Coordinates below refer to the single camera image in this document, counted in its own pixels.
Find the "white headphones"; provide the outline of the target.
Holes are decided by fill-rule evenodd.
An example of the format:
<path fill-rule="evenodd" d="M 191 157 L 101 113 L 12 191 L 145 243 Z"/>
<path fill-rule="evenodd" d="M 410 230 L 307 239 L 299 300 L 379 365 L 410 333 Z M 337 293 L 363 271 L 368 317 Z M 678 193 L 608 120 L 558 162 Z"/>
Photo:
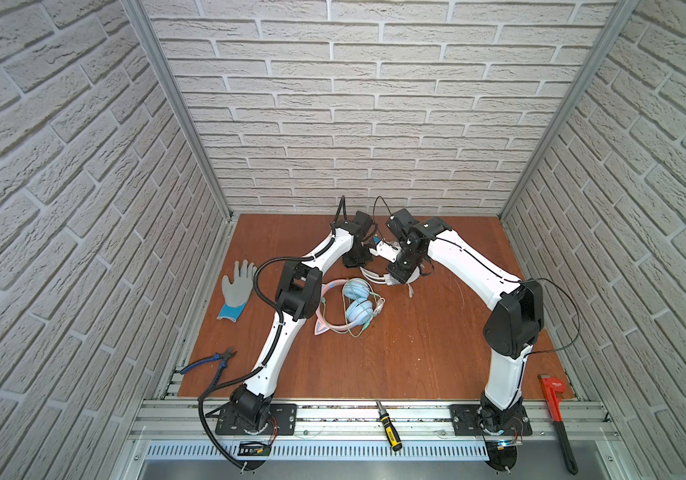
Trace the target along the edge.
<path fill-rule="evenodd" d="M 409 276 L 409 278 L 406 281 L 401 281 L 398 280 L 396 277 L 394 277 L 392 274 L 386 272 L 383 274 L 380 274 L 378 272 L 375 272 L 371 269 L 365 268 L 365 267 L 360 267 L 360 271 L 364 278 L 374 284 L 378 285 L 388 285 L 388 286 L 396 286 L 396 285 L 409 285 L 413 282 L 415 282 L 422 274 L 422 266 L 419 265 Z"/>

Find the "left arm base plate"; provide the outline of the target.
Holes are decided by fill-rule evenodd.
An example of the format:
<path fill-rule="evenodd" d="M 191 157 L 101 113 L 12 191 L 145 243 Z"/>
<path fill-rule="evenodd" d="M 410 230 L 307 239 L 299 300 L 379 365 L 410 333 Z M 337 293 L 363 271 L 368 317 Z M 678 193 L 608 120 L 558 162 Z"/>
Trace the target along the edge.
<path fill-rule="evenodd" d="M 219 412 L 215 433 L 218 436 L 270 435 L 276 431 L 278 436 L 293 436 L 297 415 L 297 404 L 271 403 L 268 409 L 251 418 L 229 402 Z"/>

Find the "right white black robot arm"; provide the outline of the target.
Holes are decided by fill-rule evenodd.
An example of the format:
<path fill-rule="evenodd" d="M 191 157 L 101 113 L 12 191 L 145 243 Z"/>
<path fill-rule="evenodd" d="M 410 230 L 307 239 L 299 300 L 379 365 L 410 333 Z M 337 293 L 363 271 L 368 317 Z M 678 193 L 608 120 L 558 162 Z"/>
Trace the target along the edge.
<path fill-rule="evenodd" d="M 401 209 L 389 217 L 387 226 L 399 243 L 387 267 L 392 278 L 405 283 L 423 260 L 430 259 L 454 273 L 490 309 L 483 329 L 491 348 L 490 371 L 478 419 L 487 432 L 502 431 L 522 405 L 526 364 L 543 329 L 542 285 L 498 267 L 440 218 L 419 221 Z"/>

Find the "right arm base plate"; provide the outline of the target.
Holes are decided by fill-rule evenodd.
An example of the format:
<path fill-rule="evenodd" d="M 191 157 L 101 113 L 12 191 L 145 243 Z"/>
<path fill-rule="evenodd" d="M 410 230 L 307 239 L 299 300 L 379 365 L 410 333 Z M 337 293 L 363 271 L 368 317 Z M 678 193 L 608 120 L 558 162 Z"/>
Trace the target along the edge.
<path fill-rule="evenodd" d="M 531 436 L 533 428 L 522 403 L 498 411 L 494 405 L 452 404 L 450 416 L 456 436 Z"/>

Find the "pink blue cat-ear headphones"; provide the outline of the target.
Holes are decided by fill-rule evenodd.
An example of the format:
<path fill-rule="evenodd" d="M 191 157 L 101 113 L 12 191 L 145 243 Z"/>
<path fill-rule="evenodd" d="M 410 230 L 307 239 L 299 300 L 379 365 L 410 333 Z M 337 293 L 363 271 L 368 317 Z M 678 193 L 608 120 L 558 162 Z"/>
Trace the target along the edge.
<path fill-rule="evenodd" d="M 326 294 L 340 288 L 342 306 L 344 308 L 344 322 L 333 324 L 326 319 Z M 326 332 L 349 334 L 358 338 L 381 314 L 386 300 L 376 293 L 370 283 L 362 278 L 337 279 L 322 285 L 321 303 L 316 310 L 314 334 L 322 335 Z"/>

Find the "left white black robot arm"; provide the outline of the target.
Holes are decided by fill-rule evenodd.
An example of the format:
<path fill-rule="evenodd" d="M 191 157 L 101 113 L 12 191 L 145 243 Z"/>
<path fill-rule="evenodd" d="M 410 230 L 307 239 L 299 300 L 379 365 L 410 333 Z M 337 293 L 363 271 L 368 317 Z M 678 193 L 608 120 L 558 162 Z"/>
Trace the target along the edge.
<path fill-rule="evenodd" d="M 324 274 L 346 255 L 360 259 L 372 225 L 372 217 L 359 211 L 352 219 L 334 221 L 330 234 L 308 254 L 276 257 L 265 263 L 284 264 L 274 299 L 266 297 L 259 282 L 254 282 L 255 293 L 274 310 L 272 327 L 253 371 L 230 397 L 248 429 L 260 430 L 268 422 L 282 366 L 300 329 L 321 302 Z"/>

